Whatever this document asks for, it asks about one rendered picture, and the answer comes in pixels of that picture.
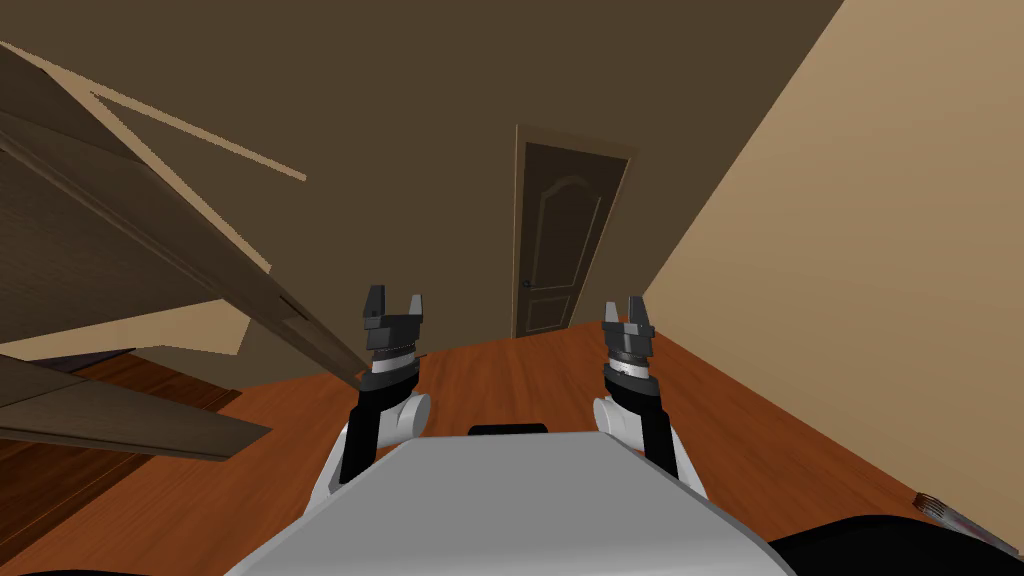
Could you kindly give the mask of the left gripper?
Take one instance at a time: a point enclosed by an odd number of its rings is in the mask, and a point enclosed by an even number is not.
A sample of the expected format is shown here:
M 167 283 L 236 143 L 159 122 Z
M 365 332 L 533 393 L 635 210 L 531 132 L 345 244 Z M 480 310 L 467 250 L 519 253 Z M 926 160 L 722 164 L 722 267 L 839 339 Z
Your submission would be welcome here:
M 366 347 L 371 351 L 381 351 L 414 345 L 420 337 L 423 321 L 422 295 L 411 296 L 408 314 L 385 314 L 386 287 L 371 285 L 364 305 L 362 327 L 367 331 Z

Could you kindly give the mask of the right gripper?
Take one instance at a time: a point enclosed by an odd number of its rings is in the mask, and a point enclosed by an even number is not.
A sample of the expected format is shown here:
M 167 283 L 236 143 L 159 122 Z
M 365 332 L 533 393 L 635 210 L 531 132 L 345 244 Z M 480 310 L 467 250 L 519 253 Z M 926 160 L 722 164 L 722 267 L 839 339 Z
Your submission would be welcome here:
M 642 296 L 628 298 L 628 322 L 618 322 L 614 301 L 605 303 L 601 328 L 609 359 L 630 365 L 648 365 L 653 356 L 652 340 L 656 333 L 650 325 L 649 315 Z

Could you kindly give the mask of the dark brown panelled door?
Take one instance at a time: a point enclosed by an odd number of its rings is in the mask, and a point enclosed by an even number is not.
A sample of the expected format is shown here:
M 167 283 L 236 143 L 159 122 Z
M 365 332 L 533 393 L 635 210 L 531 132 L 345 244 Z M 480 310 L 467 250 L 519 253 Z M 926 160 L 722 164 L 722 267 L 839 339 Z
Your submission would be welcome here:
M 517 337 L 568 327 L 628 166 L 544 143 L 525 143 L 524 156 Z

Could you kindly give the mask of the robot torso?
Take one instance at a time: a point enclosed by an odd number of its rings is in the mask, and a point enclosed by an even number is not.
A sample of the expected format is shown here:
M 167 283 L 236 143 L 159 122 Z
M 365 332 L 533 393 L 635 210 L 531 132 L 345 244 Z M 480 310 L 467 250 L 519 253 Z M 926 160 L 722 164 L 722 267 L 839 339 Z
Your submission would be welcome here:
M 601 431 L 420 437 L 340 483 L 225 576 L 796 576 L 678 476 Z

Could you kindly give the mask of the brown wooden panel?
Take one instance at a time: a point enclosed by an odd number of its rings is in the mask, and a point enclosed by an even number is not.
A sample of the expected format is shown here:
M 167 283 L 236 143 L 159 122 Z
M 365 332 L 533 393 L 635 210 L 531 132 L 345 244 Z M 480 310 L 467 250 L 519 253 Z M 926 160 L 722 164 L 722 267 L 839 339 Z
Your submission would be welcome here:
M 269 428 L 0 355 L 0 439 L 225 461 Z

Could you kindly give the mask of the grey striped object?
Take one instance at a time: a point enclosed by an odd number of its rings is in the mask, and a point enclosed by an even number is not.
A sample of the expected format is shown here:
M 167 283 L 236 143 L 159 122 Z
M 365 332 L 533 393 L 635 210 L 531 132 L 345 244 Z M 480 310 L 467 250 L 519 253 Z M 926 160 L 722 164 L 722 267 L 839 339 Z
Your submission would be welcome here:
M 913 506 L 947 529 L 986 542 L 1018 560 L 1024 561 L 1024 556 L 1007 541 L 995 536 L 992 532 L 957 512 L 937 498 L 924 493 L 918 493 L 913 499 Z

